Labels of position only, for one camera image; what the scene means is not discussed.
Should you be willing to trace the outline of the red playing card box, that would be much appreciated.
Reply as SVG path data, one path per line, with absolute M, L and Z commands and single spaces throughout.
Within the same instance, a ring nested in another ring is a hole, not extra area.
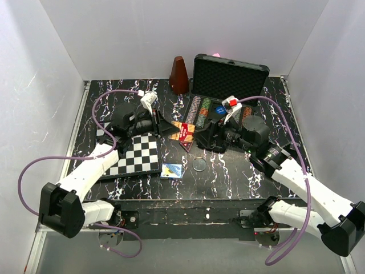
M 179 128 L 179 132 L 172 134 L 169 139 L 178 140 L 183 143 L 193 142 L 193 133 L 195 132 L 196 126 L 189 123 L 181 123 L 174 121 L 173 125 Z

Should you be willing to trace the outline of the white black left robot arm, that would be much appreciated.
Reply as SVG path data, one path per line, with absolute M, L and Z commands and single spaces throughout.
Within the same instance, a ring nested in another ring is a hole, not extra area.
M 124 156 L 135 136 L 151 134 L 167 137 L 179 128 L 153 108 L 123 115 L 117 112 L 91 153 L 57 184 L 47 183 L 41 190 L 38 220 L 67 238 L 76 236 L 82 227 L 103 222 L 108 228 L 121 223 L 120 206 L 108 199 L 84 202 L 87 192 L 100 177 Z

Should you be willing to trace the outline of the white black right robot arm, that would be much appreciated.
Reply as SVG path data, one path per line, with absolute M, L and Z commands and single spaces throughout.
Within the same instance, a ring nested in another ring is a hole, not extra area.
M 258 116 L 248 116 L 241 127 L 230 118 L 212 120 L 193 137 L 199 147 L 225 152 L 233 146 L 249 153 L 249 161 L 267 178 L 279 182 L 303 199 L 309 209 L 269 197 L 257 208 L 258 220 L 265 227 L 274 223 L 299 228 L 321 239 L 335 254 L 346 257 L 364 236 L 364 202 L 354 203 L 327 188 L 310 174 L 303 174 L 294 145 L 280 147 L 269 140 L 270 129 Z

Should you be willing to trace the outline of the black red all-in triangle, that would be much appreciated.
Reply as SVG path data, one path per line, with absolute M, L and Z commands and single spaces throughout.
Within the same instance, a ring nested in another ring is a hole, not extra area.
M 180 146 L 187 152 L 190 153 L 190 150 L 193 146 L 193 142 L 180 142 Z

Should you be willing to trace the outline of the pink grey chip stack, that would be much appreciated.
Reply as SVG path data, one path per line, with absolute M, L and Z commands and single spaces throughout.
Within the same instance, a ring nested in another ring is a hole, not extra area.
M 201 98 L 199 96 L 195 96 L 192 99 L 188 114 L 186 116 L 186 120 L 185 120 L 186 123 L 188 123 L 188 124 L 193 124 L 194 123 L 196 114 L 198 112 L 200 102 L 201 102 Z

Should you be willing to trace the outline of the clear round dealer button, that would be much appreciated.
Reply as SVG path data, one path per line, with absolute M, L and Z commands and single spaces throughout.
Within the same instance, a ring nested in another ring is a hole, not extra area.
M 206 160 L 203 158 L 195 158 L 193 160 L 192 167 L 197 172 L 203 172 L 207 167 Z

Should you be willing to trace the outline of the blue small blind button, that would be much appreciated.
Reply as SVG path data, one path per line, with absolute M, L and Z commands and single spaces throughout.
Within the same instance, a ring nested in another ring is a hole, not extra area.
M 215 108 L 215 112 L 216 112 L 216 114 L 219 114 L 219 115 L 225 115 L 226 109 L 223 106 L 218 106 Z

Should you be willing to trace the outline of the green yellow chip stack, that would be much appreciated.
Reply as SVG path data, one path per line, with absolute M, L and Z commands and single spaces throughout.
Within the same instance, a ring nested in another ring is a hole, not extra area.
M 200 108 L 199 115 L 202 115 L 202 116 L 205 116 L 205 117 L 208 116 L 208 112 L 209 112 L 211 102 L 212 101 L 209 98 L 204 98 L 204 100 L 202 101 L 202 105 L 201 105 L 201 108 Z

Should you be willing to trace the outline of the black white chessboard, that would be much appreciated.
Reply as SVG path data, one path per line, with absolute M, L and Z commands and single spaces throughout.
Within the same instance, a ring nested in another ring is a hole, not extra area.
M 147 133 L 133 137 L 128 151 L 100 180 L 156 174 L 161 172 L 161 167 L 160 139 Z

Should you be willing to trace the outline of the blue playing card box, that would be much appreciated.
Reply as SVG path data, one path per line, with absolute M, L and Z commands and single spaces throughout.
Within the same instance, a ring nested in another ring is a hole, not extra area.
M 163 163 L 160 177 L 163 179 L 181 179 L 183 177 L 183 165 Z

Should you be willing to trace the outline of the brown wooden metronome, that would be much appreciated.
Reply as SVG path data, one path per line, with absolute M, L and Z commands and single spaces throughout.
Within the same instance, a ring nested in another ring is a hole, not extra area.
M 169 77 L 169 85 L 171 86 L 172 91 L 177 95 L 189 92 L 189 78 L 182 56 L 176 56 L 174 58 L 172 71 Z

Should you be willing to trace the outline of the orange black chip stack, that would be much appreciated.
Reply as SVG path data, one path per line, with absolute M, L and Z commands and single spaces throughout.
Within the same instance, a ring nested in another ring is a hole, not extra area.
M 242 114 L 242 118 L 245 119 L 247 116 L 251 116 L 253 113 L 253 109 L 250 107 L 245 107 L 243 114 Z

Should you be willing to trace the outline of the black poker chip case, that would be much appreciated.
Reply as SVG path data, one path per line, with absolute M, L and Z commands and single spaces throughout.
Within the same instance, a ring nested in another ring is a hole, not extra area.
M 201 98 L 194 125 L 196 125 L 204 98 L 209 98 L 212 102 L 204 127 L 196 127 L 195 130 L 204 129 L 211 120 L 224 119 L 226 114 L 216 114 L 215 108 L 222 106 L 222 101 L 227 97 L 233 95 L 239 100 L 259 96 L 269 72 L 269 68 L 265 65 L 235 61 L 207 54 L 196 55 L 194 58 L 191 97 L 188 104 L 189 111 L 192 99 L 195 96 Z

